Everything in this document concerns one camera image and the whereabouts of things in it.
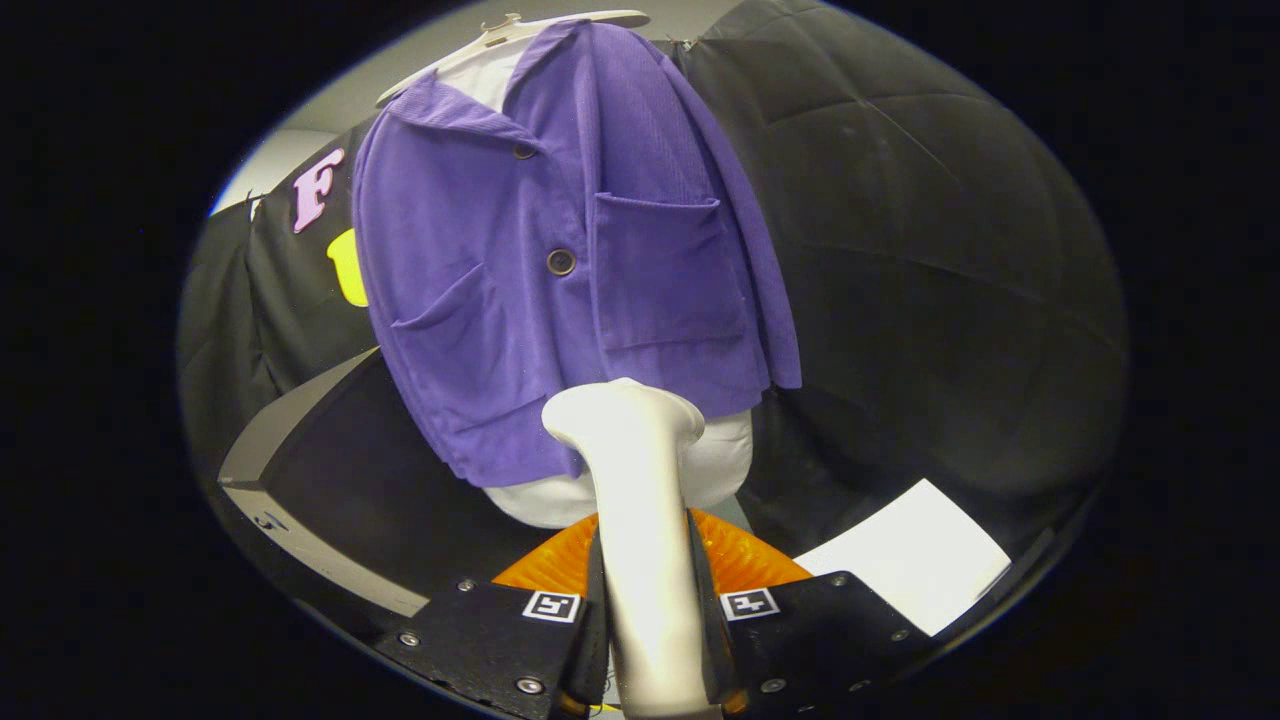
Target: screw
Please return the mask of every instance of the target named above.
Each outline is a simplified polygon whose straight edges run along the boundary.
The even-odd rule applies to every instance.
[[[521,678],[516,680],[516,688],[525,694],[541,694],[543,684],[534,678]]]

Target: black fabric backdrop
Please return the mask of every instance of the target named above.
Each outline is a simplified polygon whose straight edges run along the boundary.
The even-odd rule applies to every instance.
[[[1052,152],[955,70],[817,3],[749,0],[696,45],[657,45],[724,127],[764,209],[805,375],[780,401],[810,442],[863,468],[829,492],[900,477],[873,510],[927,473],[996,533],[1027,502],[1065,511],[1121,427],[1128,333],[1103,233]],[[302,163],[247,228],[236,208],[206,228],[179,324],[200,477],[266,402],[375,343],[326,256],[351,228],[370,123]],[[335,149],[324,213],[297,233],[294,181]],[[758,436],[762,455],[780,437]],[[788,492],[804,484],[795,475],[753,473],[744,496],[749,518],[804,518],[790,537],[810,541],[783,544],[865,516],[847,512],[856,502],[814,515],[804,498],[823,493]]]

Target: jacket sleeve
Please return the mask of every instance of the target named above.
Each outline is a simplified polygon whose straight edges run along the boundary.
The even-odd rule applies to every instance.
[[[796,342],[795,322],[791,316],[791,304],[787,300],[782,270],[764,223],[764,214],[755,199],[746,170],[737,159],[724,132],[707,104],[698,95],[685,76],[680,74],[669,58],[652,44],[645,42],[654,60],[662,67],[681,104],[692,118],[698,132],[712,152],[717,170],[733,205],[733,215],[742,232],[751,275],[756,283],[760,315],[764,328],[760,334],[764,354],[769,364],[773,382],[783,388],[799,388],[800,350]]]

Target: jacket collar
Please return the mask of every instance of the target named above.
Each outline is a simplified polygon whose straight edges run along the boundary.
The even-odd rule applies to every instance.
[[[516,87],[529,77],[530,72],[545,59],[552,50],[572,37],[588,19],[566,20],[548,26],[525,49],[516,63],[516,69],[507,82],[506,97],[511,97]],[[408,124],[457,132],[470,132],[486,137],[500,137],[516,142],[538,146],[538,138],[503,113],[495,113],[466,94],[436,81],[436,70],[431,70],[404,88],[398,97],[387,105],[387,113]]]

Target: metal hook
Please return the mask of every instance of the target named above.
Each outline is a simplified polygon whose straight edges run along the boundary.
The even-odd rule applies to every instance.
[[[502,20],[500,23],[498,23],[498,24],[495,24],[493,27],[489,27],[485,23],[480,23],[480,29],[484,31],[484,32],[493,32],[495,29],[504,28],[504,27],[507,27],[509,24],[515,24],[517,22],[520,22],[520,13],[507,13],[507,19]]]

